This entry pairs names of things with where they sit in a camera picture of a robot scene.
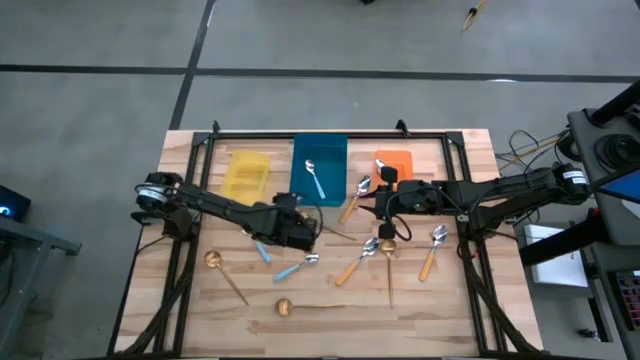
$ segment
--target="orange bin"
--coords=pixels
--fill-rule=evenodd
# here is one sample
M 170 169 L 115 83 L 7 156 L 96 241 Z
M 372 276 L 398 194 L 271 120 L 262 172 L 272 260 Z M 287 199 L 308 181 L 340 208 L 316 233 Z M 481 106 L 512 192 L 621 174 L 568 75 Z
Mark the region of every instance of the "orange bin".
M 384 184 L 382 179 L 380 179 L 380 173 L 375 159 L 380 159 L 385 165 L 398 170 L 398 182 L 413 179 L 413 159 L 411 158 L 411 152 L 405 150 L 378 150 L 376 151 L 373 162 L 372 189 Z

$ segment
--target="teal bin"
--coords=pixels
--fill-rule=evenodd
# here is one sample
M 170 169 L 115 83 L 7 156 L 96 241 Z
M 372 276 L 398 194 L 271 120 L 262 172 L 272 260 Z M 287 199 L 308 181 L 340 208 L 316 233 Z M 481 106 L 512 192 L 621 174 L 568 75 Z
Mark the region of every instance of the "teal bin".
M 315 174 L 325 193 L 320 194 L 305 161 L 315 164 Z M 289 191 L 304 196 L 299 205 L 340 207 L 347 198 L 347 137 L 345 135 L 299 134 L 294 137 Z

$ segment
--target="floor tile line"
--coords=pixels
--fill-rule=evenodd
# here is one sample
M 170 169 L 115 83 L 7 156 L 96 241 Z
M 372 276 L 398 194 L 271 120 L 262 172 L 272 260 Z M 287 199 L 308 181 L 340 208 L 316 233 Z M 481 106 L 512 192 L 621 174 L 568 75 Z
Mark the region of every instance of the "floor tile line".
M 64 73 L 64 74 L 126 74 L 126 75 L 183 75 L 184 67 L 146 66 L 69 66 L 0 64 L 0 72 Z
M 241 69 L 199 68 L 196 76 L 252 77 L 252 78 L 326 78 L 326 79 L 389 79 L 389 80 L 441 80 L 441 81 L 495 81 L 495 82 L 547 82 L 547 83 L 614 83 L 627 84 L 640 80 L 630 75 L 563 75 L 563 74 L 508 74 L 457 73 L 422 71 L 376 70 L 320 70 L 320 69 Z
M 200 26 L 196 34 L 196 39 L 191 50 L 191 56 L 189 57 L 189 64 L 187 66 L 187 72 L 182 80 L 180 86 L 180 92 L 178 93 L 178 99 L 176 100 L 176 106 L 173 109 L 171 115 L 171 122 L 169 123 L 169 130 L 180 129 L 180 123 L 182 122 L 182 116 L 184 115 L 184 109 L 187 106 L 187 100 L 189 98 L 189 92 L 191 91 L 191 84 L 196 73 L 198 61 L 202 54 L 202 48 L 204 47 L 204 40 L 207 36 L 207 30 L 209 29 L 209 23 L 213 15 L 213 7 L 216 0 L 207 0 L 200 20 Z

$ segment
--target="yellow bin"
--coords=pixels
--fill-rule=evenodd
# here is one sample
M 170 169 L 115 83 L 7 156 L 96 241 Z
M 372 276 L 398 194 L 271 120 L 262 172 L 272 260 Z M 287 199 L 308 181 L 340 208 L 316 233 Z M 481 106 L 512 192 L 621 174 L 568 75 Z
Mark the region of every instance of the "yellow bin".
M 237 150 L 231 157 L 220 193 L 241 204 L 263 200 L 269 176 L 269 156 L 249 150 Z

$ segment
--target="gold spoon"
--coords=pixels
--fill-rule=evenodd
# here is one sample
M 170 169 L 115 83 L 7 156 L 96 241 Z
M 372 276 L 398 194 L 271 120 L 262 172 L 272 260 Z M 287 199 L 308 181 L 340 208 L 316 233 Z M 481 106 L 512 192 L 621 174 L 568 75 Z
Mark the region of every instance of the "gold spoon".
M 389 279 L 389 307 L 393 308 L 393 282 L 391 280 L 391 254 L 396 251 L 396 242 L 384 240 L 380 243 L 380 252 L 387 255 L 387 278 Z
M 332 309 L 342 308 L 346 305 L 296 305 L 296 308 L 300 309 Z M 293 303 L 287 298 L 282 298 L 276 302 L 276 312 L 280 316 L 289 316 L 293 312 Z
M 240 296 L 240 298 L 242 299 L 242 301 L 244 301 L 245 304 L 249 305 L 249 302 L 247 301 L 247 299 L 244 298 L 244 295 L 242 295 L 242 293 L 240 292 L 240 289 L 238 289 L 238 287 L 233 282 L 233 280 L 231 280 L 229 275 L 227 275 L 227 272 L 224 271 L 224 269 L 222 268 L 222 255 L 220 255 L 219 252 L 213 251 L 213 250 L 207 251 L 207 253 L 204 254 L 204 262 L 210 268 L 218 268 L 218 269 L 220 269 L 220 272 L 222 273 L 222 276 L 224 276 L 224 278 L 227 280 L 229 285 L 231 285 L 231 287 L 236 292 L 236 294 L 238 294 L 238 296 Z

